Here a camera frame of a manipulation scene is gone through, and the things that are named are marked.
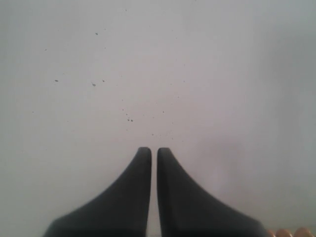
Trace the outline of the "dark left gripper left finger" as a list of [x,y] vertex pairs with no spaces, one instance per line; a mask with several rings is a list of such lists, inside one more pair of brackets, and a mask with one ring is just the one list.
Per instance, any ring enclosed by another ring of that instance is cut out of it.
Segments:
[[125,171],[99,196],[54,220],[46,237],[145,237],[152,153],[140,147]]

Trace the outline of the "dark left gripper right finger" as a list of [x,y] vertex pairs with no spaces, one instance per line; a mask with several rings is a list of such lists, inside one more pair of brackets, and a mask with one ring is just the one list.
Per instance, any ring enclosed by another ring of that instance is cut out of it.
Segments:
[[157,153],[158,209],[163,237],[267,237],[257,220],[210,195],[169,148]]

